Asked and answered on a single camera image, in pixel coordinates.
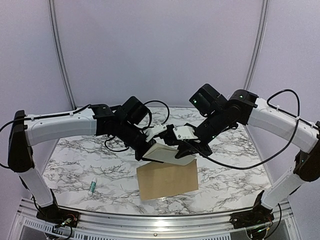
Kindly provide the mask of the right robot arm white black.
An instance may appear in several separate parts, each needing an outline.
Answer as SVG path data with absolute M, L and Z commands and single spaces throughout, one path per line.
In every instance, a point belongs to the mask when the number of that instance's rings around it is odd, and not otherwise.
M 261 165 L 282 154 L 290 145 L 299 149 L 293 167 L 256 198 L 253 209 L 247 214 L 252 224 L 260 223 L 280 201 L 303 184 L 320 178 L 320 126 L 301 118 L 300 103 L 297 113 L 293 114 L 271 104 L 269 98 L 263 99 L 244 89 L 236 90 L 226 99 L 210 85 L 202 86 L 189 101 L 204 121 L 191 127 L 192 137 L 182 134 L 176 137 L 177 158 L 199 154 L 210 160 L 209 143 L 238 124 L 264 130 L 286 141 L 284 147 L 261 161 Z

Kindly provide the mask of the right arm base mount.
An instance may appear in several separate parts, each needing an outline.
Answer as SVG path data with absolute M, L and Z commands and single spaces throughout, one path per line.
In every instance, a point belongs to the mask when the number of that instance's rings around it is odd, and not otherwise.
M 275 219 L 270 212 L 254 212 L 252 210 L 235 212 L 230 215 L 229 222 L 234 229 L 246 228 L 264 223 L 271 223 Z

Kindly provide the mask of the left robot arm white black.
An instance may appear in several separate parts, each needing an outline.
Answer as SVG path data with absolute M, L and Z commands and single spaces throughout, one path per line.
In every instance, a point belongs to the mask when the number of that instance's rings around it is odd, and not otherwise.
M 53 223 L 63 219 L 63 211 L 36 167 L 33 146 L 74 136 L 108 135 L 117 137 L 133 149 L 135 159 L 140 161 L 156 143 L 148 140 L 136 126 L 118 119 L 106 104 L 88 104 L 74 111 L 44 115 L 26 115 L 19 110 L 10 124 L 8 168 L 18 174 L 38 203 L 39 212 Z

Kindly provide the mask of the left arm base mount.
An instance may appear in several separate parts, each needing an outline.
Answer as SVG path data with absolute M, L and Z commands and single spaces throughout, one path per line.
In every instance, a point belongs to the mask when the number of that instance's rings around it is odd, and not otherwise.
M 53 198 L 53 201 L 50 205 L 41 207 L 37 206 L 36 202 L 33 201 L 37 209 L 36 217 L 40 220 L 54 223 L 59 226 L 62 226 L 62 223 L 64 221 L 71 219 L 71 222 L 68 225 L 72 228 L 76 228 L 78 225 L 80 213 L 75 210 L 69 210 L 59 207 L 53 191 L 50 191 Z

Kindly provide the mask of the cream letter paper sheet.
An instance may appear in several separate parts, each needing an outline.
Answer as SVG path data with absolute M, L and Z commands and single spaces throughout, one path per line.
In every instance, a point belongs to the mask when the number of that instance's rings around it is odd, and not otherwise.
M 156 143 L 150 149 L 150 152 L 144 156 L 143 160 L 186 166 L 196 158 L 194 155 L 189 155 L 180 159 L 176 159 L 175 155 L 177 152 L 178 150 L 173 147 Z

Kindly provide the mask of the brown kraft paper envelope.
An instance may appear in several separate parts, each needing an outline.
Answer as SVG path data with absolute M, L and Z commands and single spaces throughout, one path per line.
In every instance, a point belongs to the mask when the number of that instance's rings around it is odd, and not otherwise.
M 150 162 L 136 169 L 140 199 L 172 197 L 199 189 L 197 160 L 187 165 Z

